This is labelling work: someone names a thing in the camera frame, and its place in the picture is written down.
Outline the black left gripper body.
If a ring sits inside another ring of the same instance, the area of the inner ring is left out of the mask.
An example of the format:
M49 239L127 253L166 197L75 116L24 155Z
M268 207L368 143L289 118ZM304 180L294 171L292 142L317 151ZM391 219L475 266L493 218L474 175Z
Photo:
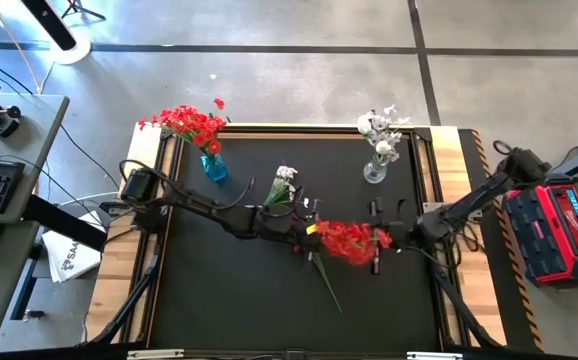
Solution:
M309 235L307 228L312 225L310 219L304 219L295 210L281 208L256 212L256 236L262 240L294 246L298 237Z

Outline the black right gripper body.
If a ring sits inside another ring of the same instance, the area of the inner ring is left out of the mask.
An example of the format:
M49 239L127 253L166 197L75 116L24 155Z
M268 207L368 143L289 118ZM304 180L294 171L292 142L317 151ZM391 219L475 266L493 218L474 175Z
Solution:
M388 224L387 232L393 240L391 247L394 249L419 248L421 245L421 232L416 222L406 224L402 221L393 221Z

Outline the small white flower bunch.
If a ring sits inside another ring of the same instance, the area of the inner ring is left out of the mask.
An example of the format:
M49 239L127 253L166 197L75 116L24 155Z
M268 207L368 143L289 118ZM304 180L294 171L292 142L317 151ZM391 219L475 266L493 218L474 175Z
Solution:
M298 171L286 165L277 168L271 188L263 202L266 211L294 209L304 197L304 187L296 185Z

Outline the pale lilac flower bunch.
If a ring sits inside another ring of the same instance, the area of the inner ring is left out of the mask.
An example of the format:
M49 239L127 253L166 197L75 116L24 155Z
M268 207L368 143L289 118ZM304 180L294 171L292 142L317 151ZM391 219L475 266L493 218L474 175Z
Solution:
M411 118L399 117L394 105L384 108L382 112L376 112L375 110L370 111L374 112L376 115L375 119L373 120L373 125L374 128L378 131L379 141L386 140L394 148L391 154L390 162L395 162L400 157L396 146L401 142L403 137L401 128L405 125L408 125Z

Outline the clear glass vase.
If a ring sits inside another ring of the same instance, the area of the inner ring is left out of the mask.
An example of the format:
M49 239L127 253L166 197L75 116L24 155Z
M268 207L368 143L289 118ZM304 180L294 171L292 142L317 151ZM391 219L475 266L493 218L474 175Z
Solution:
M384 180L390 160L387 155L375 153L365 164L363 176L370 184L378 184Z

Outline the blue glass vase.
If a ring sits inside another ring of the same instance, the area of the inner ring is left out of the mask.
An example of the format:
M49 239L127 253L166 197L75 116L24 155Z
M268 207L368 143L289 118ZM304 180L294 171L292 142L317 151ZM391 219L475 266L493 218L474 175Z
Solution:
M228 175L227 168L220 154L202 155L201 163L207 177L214 182L220 182Z

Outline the hazard striped floor mat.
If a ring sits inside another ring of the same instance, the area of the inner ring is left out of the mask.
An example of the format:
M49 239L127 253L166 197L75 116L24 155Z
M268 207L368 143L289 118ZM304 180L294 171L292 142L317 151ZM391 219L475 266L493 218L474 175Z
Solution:
M458 131L470 185L483 184L493 173L477 131ZM544 345L527 292L522 264L499 200L483 210L481 239L492 276L505 342L513 350L542 353Z

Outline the red and black power station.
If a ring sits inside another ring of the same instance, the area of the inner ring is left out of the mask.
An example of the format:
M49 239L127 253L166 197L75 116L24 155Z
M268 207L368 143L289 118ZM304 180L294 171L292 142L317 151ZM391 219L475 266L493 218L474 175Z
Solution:
M552 175L503 196L525 277L537 287L578 287L577 183L578 178Z

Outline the white paper sheet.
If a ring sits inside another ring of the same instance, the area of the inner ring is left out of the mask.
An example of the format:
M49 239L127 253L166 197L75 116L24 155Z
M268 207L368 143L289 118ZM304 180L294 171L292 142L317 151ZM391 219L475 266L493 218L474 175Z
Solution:
M54 283L63 283L98 267L101 252L91 249L55 231L42 235L47 250L49 271Z

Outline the black desk beam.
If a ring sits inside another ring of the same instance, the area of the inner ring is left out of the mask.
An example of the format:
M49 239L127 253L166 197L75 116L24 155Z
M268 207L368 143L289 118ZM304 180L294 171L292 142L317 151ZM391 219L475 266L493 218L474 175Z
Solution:
M26 221L38 222L54 232L97 251L103 250L107 240L107 234L103 230L70 215L36 195L29 197L22 218Z

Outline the white floor stand base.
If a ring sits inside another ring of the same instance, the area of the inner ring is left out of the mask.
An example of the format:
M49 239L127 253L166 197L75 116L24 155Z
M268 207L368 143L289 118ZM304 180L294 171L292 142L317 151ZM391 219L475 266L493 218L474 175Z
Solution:
M23 26L40 32L40 45L24 45ZM54 10L49 0L0 0L0 26L14 48L27 60L27 50L48 50L50 59L59 65L72 65L89 55L92 42L82 31L71 30L64 17Z

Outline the black tripod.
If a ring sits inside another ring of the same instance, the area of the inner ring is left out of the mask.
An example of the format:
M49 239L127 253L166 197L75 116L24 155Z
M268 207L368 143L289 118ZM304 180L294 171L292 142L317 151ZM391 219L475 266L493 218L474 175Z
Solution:
M65 19L69 15L80 14L80 15L90 15L102 21L107 20L107 18L104 15L84 7L81 3L81 0L67 0L67 2L68 6L60 16L61 19Z

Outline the silver edge bracket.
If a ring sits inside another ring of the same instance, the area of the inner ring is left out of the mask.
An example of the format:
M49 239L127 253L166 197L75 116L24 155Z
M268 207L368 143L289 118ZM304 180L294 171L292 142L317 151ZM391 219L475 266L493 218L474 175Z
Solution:
M407 360L464 360L461 353L408 351Z
M132 350L127 353L126 360L168 360L182 359L183 349L145 349Z

